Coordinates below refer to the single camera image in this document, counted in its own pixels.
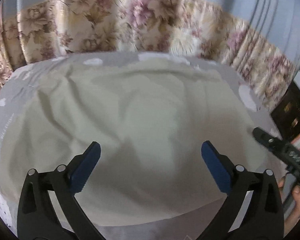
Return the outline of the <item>person's right hand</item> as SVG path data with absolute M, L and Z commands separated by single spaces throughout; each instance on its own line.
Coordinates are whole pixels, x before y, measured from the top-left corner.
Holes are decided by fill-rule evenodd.
M 300 220 L 300 186 L 295 185 L 292 189 L 293 207 L 290 207 L 291 211 L 285 219 L 284 236 L 286 236 L 292 228 Z

